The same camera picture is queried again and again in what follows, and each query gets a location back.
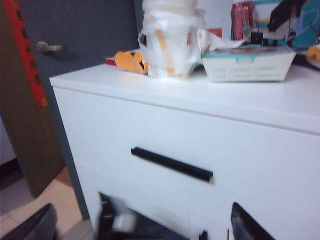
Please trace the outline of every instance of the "gray door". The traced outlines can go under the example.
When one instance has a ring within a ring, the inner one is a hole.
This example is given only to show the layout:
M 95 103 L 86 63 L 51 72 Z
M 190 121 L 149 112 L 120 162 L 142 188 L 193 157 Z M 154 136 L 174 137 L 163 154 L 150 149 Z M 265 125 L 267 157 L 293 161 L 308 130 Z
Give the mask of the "gray door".
M 63 158 L 69 169 L 82 216 L 85 218 L 88 212 L 49 77 L 103 64 L 105 57 L 113 56 L 119 50 L 137 48 L 135 2 L 133 0 L 19 0 L 18 2 Z M 40 41 L 49 45 L 64 45 L 67 49 L 43 54 L 36 48 Z

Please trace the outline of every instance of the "white plastic bag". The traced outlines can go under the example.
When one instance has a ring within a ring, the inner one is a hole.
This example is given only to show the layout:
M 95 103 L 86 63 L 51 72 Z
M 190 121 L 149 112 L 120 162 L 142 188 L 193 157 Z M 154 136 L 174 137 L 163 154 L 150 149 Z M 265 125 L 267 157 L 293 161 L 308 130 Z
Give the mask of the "white plastic bag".
M 185 8 L 166 5 L 144 11 L 138 42 L 149 64 L 150 76 L 177 77 L 193 72 L 195 64 L 201 62 L 197 30 L 204 25 L 203 15 L 192 5 Z

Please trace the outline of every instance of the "paper box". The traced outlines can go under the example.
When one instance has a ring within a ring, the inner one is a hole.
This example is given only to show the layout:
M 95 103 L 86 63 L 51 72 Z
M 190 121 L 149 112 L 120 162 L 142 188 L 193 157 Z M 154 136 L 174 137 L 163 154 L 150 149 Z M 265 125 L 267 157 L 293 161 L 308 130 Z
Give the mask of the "paper box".
M 286 45 L 247 45 L 209 52 L 202 62 L 212 82 L 273 82 L 285 79 L 295 55 Z

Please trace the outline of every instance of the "orange object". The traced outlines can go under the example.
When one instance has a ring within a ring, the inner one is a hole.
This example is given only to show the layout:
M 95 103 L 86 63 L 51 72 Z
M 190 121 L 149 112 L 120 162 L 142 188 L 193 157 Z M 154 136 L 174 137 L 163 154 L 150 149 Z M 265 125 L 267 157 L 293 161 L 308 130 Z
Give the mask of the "orange object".
M 320 62 L 320 47 L 312 46 L 308 49 L 305 56 L 317 62 Z
M 118 67 L 138 74 L 146 74 L 148 63 L 143 63 L 143 55 L 139 52 L 118 51 L 114 56 L 115 63 Z

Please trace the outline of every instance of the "floor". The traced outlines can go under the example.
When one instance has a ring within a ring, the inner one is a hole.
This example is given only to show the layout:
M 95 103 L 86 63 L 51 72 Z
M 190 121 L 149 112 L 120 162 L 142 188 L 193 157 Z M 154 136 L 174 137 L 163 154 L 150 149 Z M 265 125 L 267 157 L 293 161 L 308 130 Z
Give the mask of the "floor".
M 57 212 L 58 240 L 94 240 L 91 222 L 82 220 L 67 174 L 67 170 L 62 170 L 37 199 L 31 197 L 24 178 L 2 189 L 0 191 L 0 238 L 45 204 L 52 203 Z

